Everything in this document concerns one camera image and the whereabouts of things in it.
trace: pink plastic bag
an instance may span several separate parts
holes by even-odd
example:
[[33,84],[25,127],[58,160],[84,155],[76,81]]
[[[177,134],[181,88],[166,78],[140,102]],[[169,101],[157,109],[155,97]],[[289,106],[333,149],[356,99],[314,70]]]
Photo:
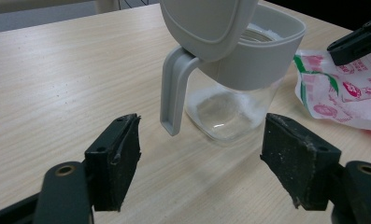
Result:
[[298,50],[295,93],[315,119],[371,130],[371,54],[335,66],[327,51]]

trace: wooden table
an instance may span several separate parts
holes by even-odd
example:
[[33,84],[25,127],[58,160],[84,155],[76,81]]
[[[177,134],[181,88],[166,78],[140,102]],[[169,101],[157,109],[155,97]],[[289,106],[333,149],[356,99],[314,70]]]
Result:
[[[277,8],[307,24],[300,49],[326,49],[350,32]],[[121,212],[96,213],[96,223],[330,223],[331,204],[295,209],[259,159],[263,125],[231,144],[210,140],[186,116],[179,135],[164,130],[162,65],[176,45],[159,5],[0,33],[0,209],[39,192],[50,167],[82,161],[112,120],[136,112],[136,175]],[[295,83],[291,66],[270,112],[341,149],[342,164],[371,162],[371,132],[313,119]]]

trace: clear plastic pitcher body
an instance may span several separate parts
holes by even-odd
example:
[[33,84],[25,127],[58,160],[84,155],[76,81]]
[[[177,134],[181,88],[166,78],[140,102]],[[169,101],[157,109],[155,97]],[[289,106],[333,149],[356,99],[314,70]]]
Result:
[[254,91],[235,91],[195,69],[188,79],[185,110],[212,139],[233,141],[264,121],[281,80]]

